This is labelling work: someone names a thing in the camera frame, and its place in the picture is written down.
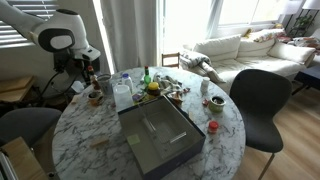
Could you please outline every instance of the white sofa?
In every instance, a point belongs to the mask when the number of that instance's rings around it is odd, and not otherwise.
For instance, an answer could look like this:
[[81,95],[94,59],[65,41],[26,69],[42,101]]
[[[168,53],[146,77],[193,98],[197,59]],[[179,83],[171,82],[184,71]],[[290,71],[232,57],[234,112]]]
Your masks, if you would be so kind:
[[271,39],[253,42],[240,35],[209,39],[184,46],[180,65],[201,76],[229,94],[235,76],[244,69],[262,69],[293,80],[314,58],[314,48],[295,47]]

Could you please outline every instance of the white marble table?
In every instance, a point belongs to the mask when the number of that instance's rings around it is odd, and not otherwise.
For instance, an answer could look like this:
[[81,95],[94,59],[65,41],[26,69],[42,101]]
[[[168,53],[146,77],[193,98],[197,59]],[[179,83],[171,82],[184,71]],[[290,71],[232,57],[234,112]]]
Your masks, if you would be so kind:
[[[150,74],[161,72],[182,83],[182,88],[191,88],[182,96],[182,110],[192,114],[195,124],[206,134],[202,152],[172,171],[163,179],[232,179],[236,173],[245,148],[245,130],[242,117],[229,96],[214,83],[208,93],[200,92],[202,78],[196,74],[163,67],[151,67]],[[140,79],[143,68],[126,70],[136,88],[142,87]],[[116,83],[121,74],[113,76]],[[63,112],[53,140],[53,158],[60,179],[141,179],[134,155],[121,132],[118,114],[111,107],[113,97],[106,97],[98,107],[88,104],[85,89],[76,104],[70,104]],[[222,113],[212,113],[202,105],[204,98],[219,95],[226,99]],[[207,133],[208,121],[215,119],[220,124],[217,134]],[[94,148],[94,139],[107,137],[107,144]]]

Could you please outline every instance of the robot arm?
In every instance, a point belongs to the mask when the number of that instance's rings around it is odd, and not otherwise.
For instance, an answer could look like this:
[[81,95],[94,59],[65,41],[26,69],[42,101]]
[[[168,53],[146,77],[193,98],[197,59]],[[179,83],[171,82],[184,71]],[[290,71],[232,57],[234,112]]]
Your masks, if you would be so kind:
[[11,25],[23,37],[49,52],[68,49],[73,59],[93,61],[100,51],[89,45],[79,14],[58,9],[47,21],[24,13],[0,0],[0,20]]

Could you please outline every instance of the black chair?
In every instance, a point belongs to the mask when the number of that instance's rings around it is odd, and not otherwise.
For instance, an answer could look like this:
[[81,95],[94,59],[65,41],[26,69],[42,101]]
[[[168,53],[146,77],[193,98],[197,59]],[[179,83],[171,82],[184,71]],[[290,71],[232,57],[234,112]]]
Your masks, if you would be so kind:
[[244,121],[246,145],[272,153],[259,179],[267,171],[275,153],[283,148],[273,117],[286,104],[291,90],[292,85],[285,77],[257,69],[241,71],[231,86],[230,97]]
[[51,108],[21,108],[9,111],[0,118],[0,147],[22,137],[34,149],[45,172],[54,172],[52,139],[61,111]]

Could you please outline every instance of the wooden chair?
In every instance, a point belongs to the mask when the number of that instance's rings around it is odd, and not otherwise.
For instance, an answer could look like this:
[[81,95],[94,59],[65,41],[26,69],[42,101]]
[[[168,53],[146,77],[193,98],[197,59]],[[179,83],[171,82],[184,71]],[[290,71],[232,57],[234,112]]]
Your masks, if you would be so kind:
[[[172,58],[176,57],[177,60],[172,62]],[[163,67],[177,67],[179,68],[179,61],[180,61],[180,53],[172,53],[172,54],[162,54],[162,66]]]

